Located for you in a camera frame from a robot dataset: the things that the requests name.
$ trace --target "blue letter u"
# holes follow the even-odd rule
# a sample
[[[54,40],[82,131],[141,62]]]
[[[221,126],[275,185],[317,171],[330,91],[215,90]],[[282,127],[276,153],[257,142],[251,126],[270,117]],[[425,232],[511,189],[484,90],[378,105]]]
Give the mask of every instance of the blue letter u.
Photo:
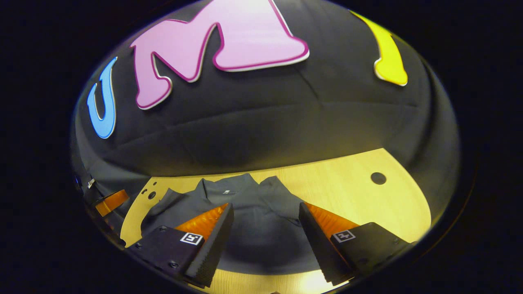
[[[89,108],[89,116],[91,117],[91,123],[96,131],[96,134],[102,138],[107,139],[111,136],[112,132],[115,130],[116,125],[116,105],[115,97],[112,92],[112,66],[116,62],[115,57],[107,66],[104,68],[100,75],[101,81],[101,95],[104,99],[105,105],[105,114],[101,118],[98,115],[98,109],[96,108],[95,101],[95,90],[96,84],[93,85],[89,96],[87,97],[87,107]]]

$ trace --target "wooden table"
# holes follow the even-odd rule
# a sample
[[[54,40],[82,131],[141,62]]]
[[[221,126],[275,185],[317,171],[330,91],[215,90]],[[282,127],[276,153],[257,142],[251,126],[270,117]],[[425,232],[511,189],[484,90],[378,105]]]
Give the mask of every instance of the wooden table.
[[[374,172],[386,176],[382,185],[375,184]],[[131,245],[141,239],[140,225],[147,212],[170,188],[179,193],[195,189],[205,178],[217,181],[250,173],[260,183],[277,176],[291,193],[357,224],[376,222],[407,242],[419,240],[430,228],[427,200],[410,174],[385,149],[377,149],[336,159],[260,171],[186,177],[152,177],[143,187],[156,191],[139,194],[132,204],[121,230],[121,238]],[[335,289],[320,270],[292,275],[248,275],[216,270],[210,288],[212,294],[252,293],[318,294]]]

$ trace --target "black fabric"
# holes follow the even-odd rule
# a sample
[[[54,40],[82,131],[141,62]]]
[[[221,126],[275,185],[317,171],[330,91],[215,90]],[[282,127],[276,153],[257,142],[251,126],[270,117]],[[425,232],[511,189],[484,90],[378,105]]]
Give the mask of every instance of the black fabric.
[[[164,19],[191,20],[208,2],[186,6],[140,30],[115,48],[87,82],[75,120],[78,146],[86,170],[101,175],[107,192],[139,187],[149,176],[251,171],[385,148],[420,181],[433,223],[437,220],[458,172],[453,162],[459,161],[459,141],[449,99],[418,53],[396,37],[408,84],[378,79],[373,33],[336,4],[275,0],[290,31],[308,43],[307,60],[223,72],[212,64],[220,46],[214,30],[198,81],[185,82],[157,60],[160,75],[173,81],[172,93],[150,110],[139,109],[129,44]],[[93,130],[86,100],[115,56],[118,115],[114,133],[104,140]]]
[[[234,207],[234,222],[219,269],[277,275],[320,268],[299,221],[302,200],[276,176],[260,184],[250,174],[216,182],[202,179],[186,194],[169,190],[145,217],[142,232],[160,225],[174,228],[228,202]]]

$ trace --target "light wood surface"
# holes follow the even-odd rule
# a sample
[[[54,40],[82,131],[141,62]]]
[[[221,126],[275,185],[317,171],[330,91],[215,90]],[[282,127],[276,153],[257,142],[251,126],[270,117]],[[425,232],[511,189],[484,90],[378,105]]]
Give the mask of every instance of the light wood surface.
[[[371,180],[370,175],[374,172],[386,176],[383,185]],[[120,237],[126,246],[141,239],[140,226],[145,215],[163,198],[167,189],[186,193],[194,190],[202,178],[214,182],[244,173],[151,178],[144,186],[147,192],[140,194],[129,209]],[[419,240],[430,228],[430,211],[425,196],[410,174],[385,149],[249,173],[258,183],[277,176],[291,193],[302,200],[357,224],[376,222],[407,242]],[[147,196],[151,191],[155,191],[156,196],[149,200]],[[203,291],[212,294],[270,294],[274,291],[318,294],[341,285],[333,287],[327,283],[320,270],[263,276],[217,269],[211,287]]]

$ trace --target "letter m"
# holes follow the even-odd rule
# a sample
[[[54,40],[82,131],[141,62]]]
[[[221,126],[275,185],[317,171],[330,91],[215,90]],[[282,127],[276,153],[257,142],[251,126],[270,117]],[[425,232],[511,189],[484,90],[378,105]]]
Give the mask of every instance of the letter m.
[[[213,63],[223,71],[287,65],[309,56],[307,43],[292,35],[273,0],[214,0],[190,22],[165,20],[131,44],[138,107],[150,109],[172,90],[170,78],[159,75],[154,57],[184,80],[198,80],[207,41],[215,27],[221,46]]]

